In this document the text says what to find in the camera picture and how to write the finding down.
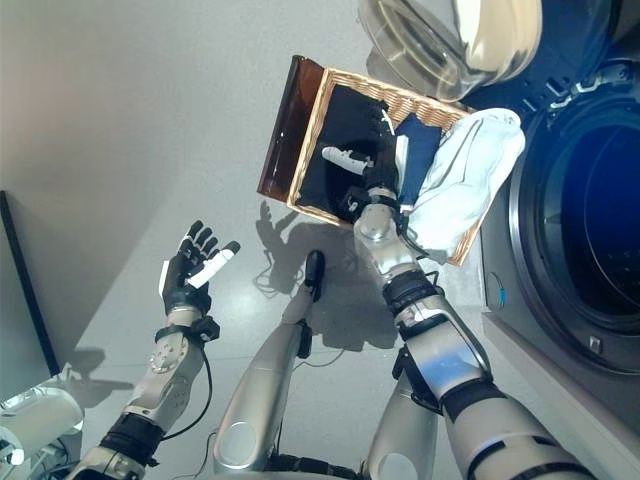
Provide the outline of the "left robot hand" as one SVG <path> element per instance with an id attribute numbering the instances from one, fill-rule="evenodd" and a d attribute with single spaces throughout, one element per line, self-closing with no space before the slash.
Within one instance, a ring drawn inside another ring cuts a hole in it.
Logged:
<path id="1" fill-rule="evenodd" d="M 164 260 L 158 292 L 166 315 L 180 309 L 194 309 L 200 317 L 211 308 L 209 282 L 240 251 L 232 240 L 218 247 L 213 229 L 196 220 L 179 242 L 176 253 Z"/>

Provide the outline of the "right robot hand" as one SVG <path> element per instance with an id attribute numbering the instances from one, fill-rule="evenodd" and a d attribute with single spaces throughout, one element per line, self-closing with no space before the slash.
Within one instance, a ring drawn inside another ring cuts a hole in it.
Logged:
<path id="1" fill-rule="evenodd" d="M 374 116 L 379 132 L 381 147 L 375 154 L 364 154 L 353 149 L 337 146 L 323 146 L 321 158 L 331 164 L 364 179 L 366 188 L 381 187 L 398 194 L 403 180 L 402 167 L 398 164 L 406 160 L 408 137 L 397 135 L 390 115 L 384 108 L 378 108 Z"/>

